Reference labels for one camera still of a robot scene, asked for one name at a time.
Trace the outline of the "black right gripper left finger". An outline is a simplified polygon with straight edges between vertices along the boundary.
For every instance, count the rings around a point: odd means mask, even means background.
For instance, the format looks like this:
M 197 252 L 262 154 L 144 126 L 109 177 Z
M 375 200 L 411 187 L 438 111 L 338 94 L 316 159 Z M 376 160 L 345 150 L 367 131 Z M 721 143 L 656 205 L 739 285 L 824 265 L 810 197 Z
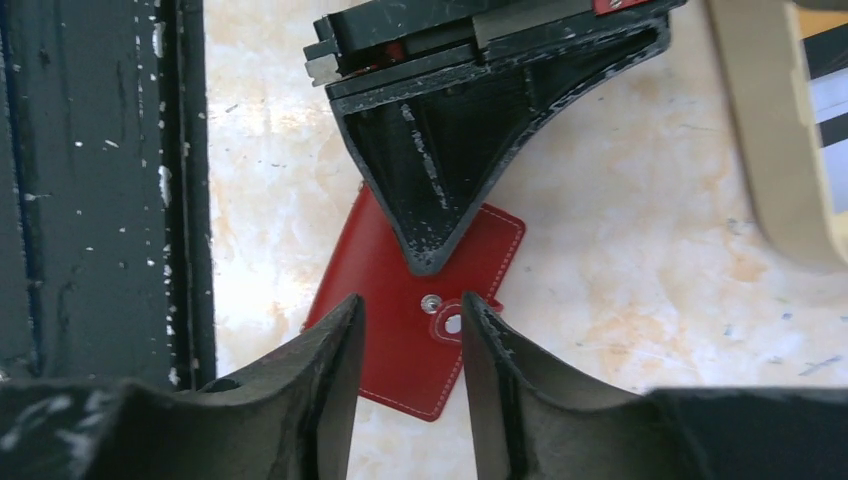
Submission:
M 365 340 L 350 295 L 313 327 L 198 391 L 135 380 L 1 386 L 5 479 L 343 479 Z

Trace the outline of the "beige oval tray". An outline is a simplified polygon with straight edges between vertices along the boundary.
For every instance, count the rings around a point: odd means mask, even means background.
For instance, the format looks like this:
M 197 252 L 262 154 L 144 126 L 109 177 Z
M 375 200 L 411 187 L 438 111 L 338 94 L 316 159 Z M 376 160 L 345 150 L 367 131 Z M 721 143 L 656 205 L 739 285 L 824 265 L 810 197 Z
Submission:
M 707 9 L 761 231 L 802 265 L 846 266 L 847 216 L 833 209 L 796 9 L 789 1 Z

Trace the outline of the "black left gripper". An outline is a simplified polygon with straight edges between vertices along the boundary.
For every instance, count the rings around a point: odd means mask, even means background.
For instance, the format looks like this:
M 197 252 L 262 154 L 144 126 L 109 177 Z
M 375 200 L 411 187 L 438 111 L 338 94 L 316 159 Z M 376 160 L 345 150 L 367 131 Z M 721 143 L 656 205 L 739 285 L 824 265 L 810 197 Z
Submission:
M 366 1 L 313 23 L 312 85 L 448 46 L 425 74 L 333 99 L 410 272 L 438 273 L 518 151 L 560 111 L 665 51 L 682 1 Z

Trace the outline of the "red card holder wallet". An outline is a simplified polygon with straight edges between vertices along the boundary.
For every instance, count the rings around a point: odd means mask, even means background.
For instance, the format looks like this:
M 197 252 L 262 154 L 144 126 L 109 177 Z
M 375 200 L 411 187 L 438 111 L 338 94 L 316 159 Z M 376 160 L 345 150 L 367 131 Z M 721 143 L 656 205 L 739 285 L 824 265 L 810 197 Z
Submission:
M 351 294 L 365 302 L 361 396 L 424 421 L 437 420 L 462 370 L 461 297 L 495 296 L 525 223 L 484 204 L 446 266 L 431 276 L 407 268 L 373 193 L 362 188 L 344 224 L 306 327 Z

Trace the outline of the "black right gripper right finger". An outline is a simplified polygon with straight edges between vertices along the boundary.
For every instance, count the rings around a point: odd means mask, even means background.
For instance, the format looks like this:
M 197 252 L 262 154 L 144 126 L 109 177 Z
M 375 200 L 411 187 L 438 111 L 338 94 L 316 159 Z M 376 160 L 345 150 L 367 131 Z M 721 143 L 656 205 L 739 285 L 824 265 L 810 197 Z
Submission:
M 843 388 L 636 395 L 558 359 L 477 294 L 462 346 L 481 479 L 843 479 Z

